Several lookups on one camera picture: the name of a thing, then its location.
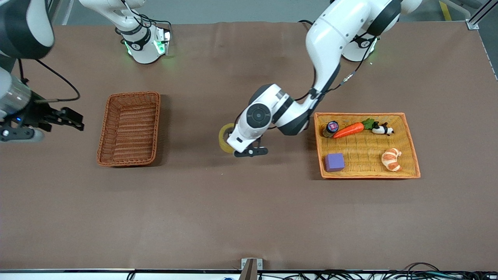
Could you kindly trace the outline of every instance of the brown wicker basket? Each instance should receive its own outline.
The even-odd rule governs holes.
[[[111,95],[104,113],[97,163],[101,166],[152,163],[157,149],[160,104],[157,92]]]
[[[371,131],[331,139],[322,136],[325,125],[331,121],[339,123],[339,129],[365,119],[372,118],[380,123],[388,122],[395,131],[391,136],[377,135]],[[417,155],[411,139],[410,129],[404,113],[315,113],[315,137],[320,162],[320,172],[327,179],[409,179],[420,178]],[[403,168],[392,172],[382,164],[381,156],[389,148],[402,152],[398,162]],[[338,172],[325,170],[325,156],[342,153],[346,167]]]

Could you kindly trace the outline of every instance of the green light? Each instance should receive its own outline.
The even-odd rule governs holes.
[[[131,51],[129,50],[129,47],[128,47],[128,44],[126,43],[126,41],[124,42],[124,45],[126,46],[126,49],[128,50],[128,54],[131,55]]]
[[[154,41],[154,45],[155,45],[155,47],[157,49],[157,52],[159,54],[163,54],[165,52],[164,51],[164,44],[163,43]]]
[[[374,51],[375,43],[377,43],[377,38],[375,38],[375,40],[373,41],[373,43],[372,43],[372,49],[370,50],[370,52]]]

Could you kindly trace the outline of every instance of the brown table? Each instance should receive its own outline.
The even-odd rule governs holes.
[[[135,63],[110,26],[56,27],[44,61],[77,86],[85,131],[0,145],[1,268],[498,269],[498,84],[463,22],[400,22],[318,112],[405,112],[422,178],[322,180],[313,126],[268,131],[267,156],[218,147],[253,92],[313,79],[297,23],[174,26],[172,57]],[[343,62],[339,82],[355,64]],[[70,88],[35,62],[46,98]],[[96,163],[110,94],[162,94],[153,166]]]

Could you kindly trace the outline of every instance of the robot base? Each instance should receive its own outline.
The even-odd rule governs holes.
[[[363,57],[368,58],[368,56],[374,51],[375,43],[377,39],[368,38],[359,40],[359,42],[353,41],[346,45],[342,56],[349,61],[360,62]]]
[[[150,38],[143,45],[141,50],[138,50],[140,46],[138,44],[128,45],[128,54],[133,57],[133,59],[141,64],[149,64],[156,61],[161,55],[167,55],[169,40],[171,33],[169,30],[165,30],[161,27],[151,25]]]

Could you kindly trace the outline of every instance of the toy panda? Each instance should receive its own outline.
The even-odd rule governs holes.
[[[378,122],[374,122],[372,132],[375,134],[387,134],[389,136],[391,133],[394,133],[394,130],[392,128],[388,128],[387,123],[383,123],[379,126]]]

